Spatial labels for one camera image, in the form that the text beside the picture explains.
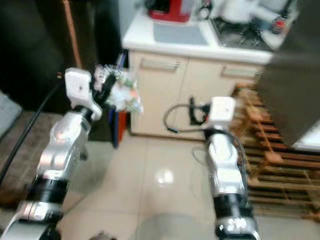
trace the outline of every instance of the plastic bag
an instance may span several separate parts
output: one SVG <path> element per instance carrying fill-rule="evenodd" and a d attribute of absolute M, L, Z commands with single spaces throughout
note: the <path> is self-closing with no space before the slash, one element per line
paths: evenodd
<path fill-rule="evenodd" d="M 117 112 L 142 113 L 144 108 L 137 90 L 137 81 L 133 74 L 124 70 L 117 70 L 113 66 L 97 65 L 94 72 L 94 89 L 101 91 L 102 84 L 108 80 L 110 74 L 115 75 L 116 82 L 106 103 L 114 106 Z"/>

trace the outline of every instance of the white kettle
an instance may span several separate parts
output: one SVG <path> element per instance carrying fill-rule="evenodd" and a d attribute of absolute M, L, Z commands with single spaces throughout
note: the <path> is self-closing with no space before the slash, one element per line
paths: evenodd
<path fill-rule="evenodd" d="M 225 0 L 220 17 L 233 24 L 247 24 L 260 0 Z"/>

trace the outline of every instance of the cabinet handle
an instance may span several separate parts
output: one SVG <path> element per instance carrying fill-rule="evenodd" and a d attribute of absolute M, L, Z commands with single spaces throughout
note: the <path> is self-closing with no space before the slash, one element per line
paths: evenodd
<path fill-rule="evenodd" d="M 222 76 L 232 76 L 232 77 L 240 77 L 240 78 L 250 78 L 257 79 L 262 74 L 262 71 L 257 71 L 256 69 L 250 68 L 233 68 L 224 66 L 221 75 Z"/>
<path fill-rule="evenodd" d="M 174 72 L 179 67 L 180 63 L 176 61 L 154 61 L 141 59 L 141 67 L 144 69 L 160 69 L 165 71 Z"/>

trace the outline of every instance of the wooden pallet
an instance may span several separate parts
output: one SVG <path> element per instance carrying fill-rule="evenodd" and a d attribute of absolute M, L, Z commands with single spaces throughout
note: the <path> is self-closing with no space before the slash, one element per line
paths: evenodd
<path fill-rule="evenodd" d="M 257 214 L 320 221 L 320 154 L 283 142 L 254 85 L 238 85 L 235 134 L 245 146 L 249 196 Z"/>

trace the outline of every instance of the tile floor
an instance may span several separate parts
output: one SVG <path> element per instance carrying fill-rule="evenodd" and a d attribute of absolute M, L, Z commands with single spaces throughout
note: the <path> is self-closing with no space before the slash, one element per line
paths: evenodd
<path fill-rule="evenodd" d="M 102 186 L 60 222 L 63 239 L 88 240 L 105 231 L 118 240 L 214 240 L 207 170 L 191 155 L 196 145 L 127 134 L 106 159 Z M 312 221 L 257 220 L 262 240 L 320 239 L 320 225 Z"/>

